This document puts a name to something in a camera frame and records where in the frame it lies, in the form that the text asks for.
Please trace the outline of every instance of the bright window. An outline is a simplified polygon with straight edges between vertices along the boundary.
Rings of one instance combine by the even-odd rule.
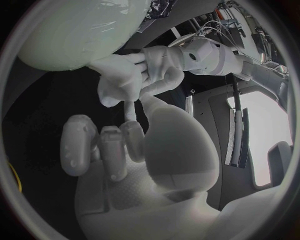
[[[242,109],[249,112],[249,148],[252,155],[254,179],[257,186],[271,182],[268,151],[276,143],[286,141],[292,144],[288,115],[265,94],[255,91],[240,95]],[[233,97],[228,99],[234,108]]]

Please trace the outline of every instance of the window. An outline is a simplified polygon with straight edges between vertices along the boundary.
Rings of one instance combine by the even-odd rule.
[[[271,182],[268,164],[268,151],[276,143],[286,141],[292,144],[288,115],[277,102],[267,95],[255,91],[240,96],[242,109],[249,113],[249,148],[252,155],[254,180],[257,186]],[[234,108],[235,100],[228,98]]]

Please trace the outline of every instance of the yellow cable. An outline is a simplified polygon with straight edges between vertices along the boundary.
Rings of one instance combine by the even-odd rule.
[[[16,181],[17,181],[18,189],[19,189],[19,191],[20,191],[20,193],[21,193],[21,192],[22,192],[22,184],[21,184],[20,178],[19,178],[19,176],[18,176],[16,170],[14,169],[13,165],[11,165],[11,163],[10,163],[9,161],[8,161],[8,165],[10,166],[10,168],[11,168],[11,170],[12,170],[14,176],[15,176],[15,179],[16,179]]]

